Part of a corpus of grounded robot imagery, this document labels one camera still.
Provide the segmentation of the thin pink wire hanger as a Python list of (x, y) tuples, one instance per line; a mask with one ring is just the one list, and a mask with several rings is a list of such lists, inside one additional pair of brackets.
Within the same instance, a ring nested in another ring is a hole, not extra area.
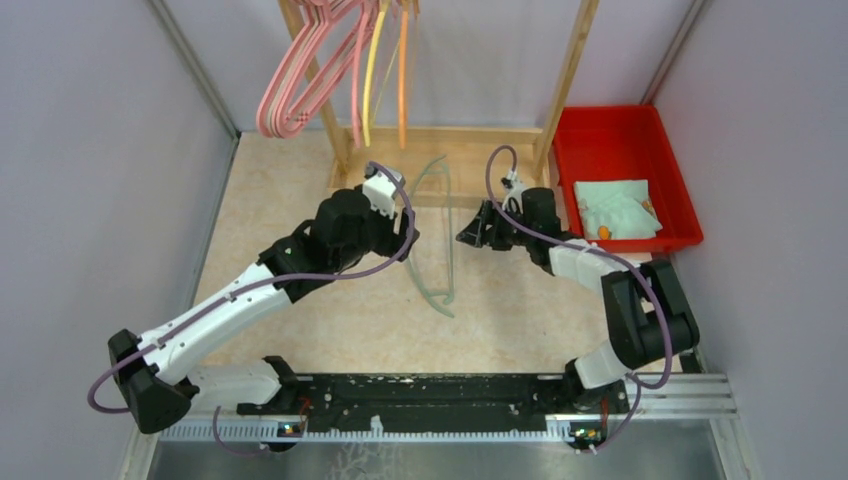
[(355, 29), (350, 89), (352, 139), (355, 148), (360, 148), (362, 144), (362, 120), (360, 113), (361, 58), (362, 51), (369, 42), (369, 29), (374, 15), (374, 10), (374, 1), (362, 1), (360, 5), (360, 15)]

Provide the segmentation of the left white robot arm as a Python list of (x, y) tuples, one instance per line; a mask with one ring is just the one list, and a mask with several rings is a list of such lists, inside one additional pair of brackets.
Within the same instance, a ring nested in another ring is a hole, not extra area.
[(336, 191), (314, 218), (276, 240), (213, 296), (144, 333), (113, 334), (107, 342), (110, 368), (90, 387), (90, 407), (129, 414), (142, 434), (159, 433), (204, 407), (251, 404), (277, 414), (292, 411), (300, 388), (283, 360), (266, 357), (219, 370), (202, 369), (201, 361), (318, 289), (405, 260), (418, 237), (404, 188), (372, 178)]

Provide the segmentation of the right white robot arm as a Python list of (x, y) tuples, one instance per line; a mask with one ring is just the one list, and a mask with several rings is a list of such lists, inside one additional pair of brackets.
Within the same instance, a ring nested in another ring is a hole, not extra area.
[(607, 340), (565, 367), (563, 398), (576, 412), (588, 412), (599, 403), (602, 387), (700, 341), (671, 263), (635, 265), (563, 229), (549, 188), (529, 188), (503, 202), (483, 201), (456, 239), (495, 251), (523, 247), (546, 273), (573, 280), (602, 298)]

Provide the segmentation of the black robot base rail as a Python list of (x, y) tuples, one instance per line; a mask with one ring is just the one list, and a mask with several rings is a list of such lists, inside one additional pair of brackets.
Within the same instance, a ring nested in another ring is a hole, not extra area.
[(287, 408), (185, 417), (163, 441), (228, 445), (295, 443), (555, 443), (598, 445), (622, 421), (725, 420), (738, 416), (725, 376), (673, 374), (663, 387), (629, 380), (588, 407), (566, 397), (558, 374), (342, 375), (302, 378)]

